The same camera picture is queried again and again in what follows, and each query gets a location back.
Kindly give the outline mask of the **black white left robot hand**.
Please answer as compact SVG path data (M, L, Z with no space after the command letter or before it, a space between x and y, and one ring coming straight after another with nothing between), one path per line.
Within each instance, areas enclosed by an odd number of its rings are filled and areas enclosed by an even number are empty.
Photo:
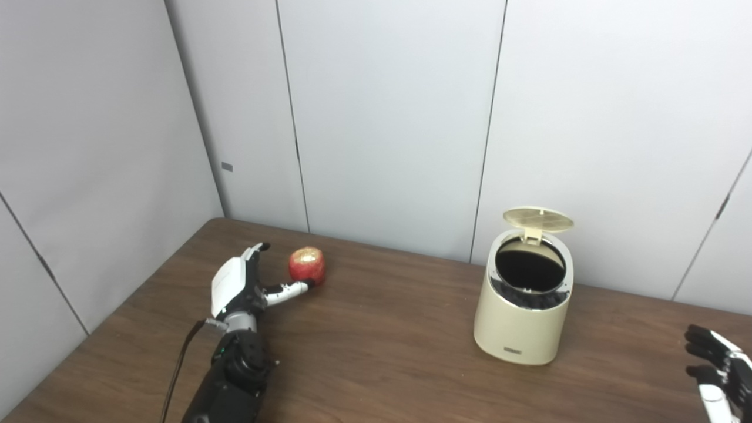
M220 267L211 282L210 313L214 319L227 321L237 313L257 316L266 308L292 300L317 286L310 278L262 286L261 253L270 247L270 243L255 244Z

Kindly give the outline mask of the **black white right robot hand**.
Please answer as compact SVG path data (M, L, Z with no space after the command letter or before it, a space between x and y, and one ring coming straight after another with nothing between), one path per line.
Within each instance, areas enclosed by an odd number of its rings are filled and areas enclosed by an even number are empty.
M751 363L742 348L714 330L690 324L685 350L709 362L688 366L709 422L751 421Z

